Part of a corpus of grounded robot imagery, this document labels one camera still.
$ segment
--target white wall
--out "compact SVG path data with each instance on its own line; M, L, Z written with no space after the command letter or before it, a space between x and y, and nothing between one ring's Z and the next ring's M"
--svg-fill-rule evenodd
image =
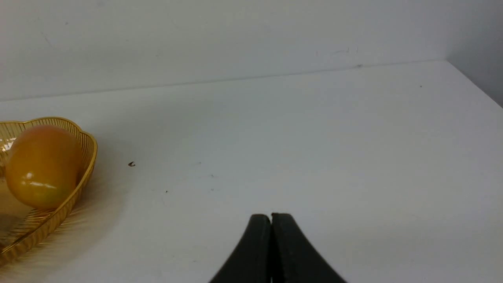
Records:
M0 99L443 59L502 3L2 0Z

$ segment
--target white table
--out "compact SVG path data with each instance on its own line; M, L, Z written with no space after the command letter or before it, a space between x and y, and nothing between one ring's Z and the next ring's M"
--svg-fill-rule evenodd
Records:
M503 281L503 109L445 61L0 102L49 115L93 181L1 281L207 282L273 211L353 283Z

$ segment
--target golden basket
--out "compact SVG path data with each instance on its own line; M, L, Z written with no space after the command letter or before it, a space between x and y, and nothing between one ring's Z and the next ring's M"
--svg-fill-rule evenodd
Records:
M83 152L80 174L82 176L72 194L57 208L38 210L17 201L8 191L4 164L16 137L26 128L36 125L55 125L75 135ZM70 214L82 189L88 183L96 161L98 145L92 135L84 132L72 121L59 117L43 117L26 122L0 122L0 266L30 250L58 227Z

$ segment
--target woven basket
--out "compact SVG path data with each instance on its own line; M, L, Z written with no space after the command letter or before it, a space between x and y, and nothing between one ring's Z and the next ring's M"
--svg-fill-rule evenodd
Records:
M16 222L7 233L0 237L0 243L4 245L0 246L0 266L29 251L65 220L80 197L82 189L87 185L95 165L98 152L96 140L72 121L59 117L44 117L26 122L7 121L0 122L0 174L2 177L12 142L22 131L37 125L55 125L77 137L83 153L79 173L81 178L72 194L57 209L32 209L22 221Z

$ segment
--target basket rim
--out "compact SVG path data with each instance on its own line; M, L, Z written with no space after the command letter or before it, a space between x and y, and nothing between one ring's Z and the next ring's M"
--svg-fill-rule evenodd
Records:
M91 173L91 171L93 169L93 164L96 162L96 156L98 155L98 143L96 142L95 137L92 134L90 134L90 133L88 133L86 131L83 131L82 128L79 125L77 125L75 122L73 122L72 120L69 120L69 119L66 119L66 118L63 118L63 117L58 117L58 116L47 116L47 117L40 117L40 118L28 120L28 121L0 121L0 124L7 124L7 123L27 124L27 123L32 123L32 122L35 122L35 121L38 121L38 120L45 120L45 119L63 120L63 121L66 121L66 122L70 123L71 125L75 126L77 128L77 130L79 131L79 133L82 133L82 134L88 136L91 139L91 141L93 142L93 144L94 144L93 155L91 156L91 160L89 162L89 165L88 165L86 171L84 172L84 174L80 178L80 182L75 187L75 189L73 190L73 192L65 199L65 201L58 208L56 208L46 219L44 219L44 221L40 222L40 224L35 229L33 229L32 231L24 234L23 236L21 236L20 238L18 238L14 243L12 243L11 245L5 247L0 252L0 255L9 252L18 243L22 242L24 239L26 239L27 237L29 237L30 235L32 235L36 230L38 230L41 226L43 226L45 223L47 223L54 215L56 215L75 196L75 194L77 194L77 192L79 192L82 189L83 183L85 182L86 179L89 178L89 175L90 175L90 173Z

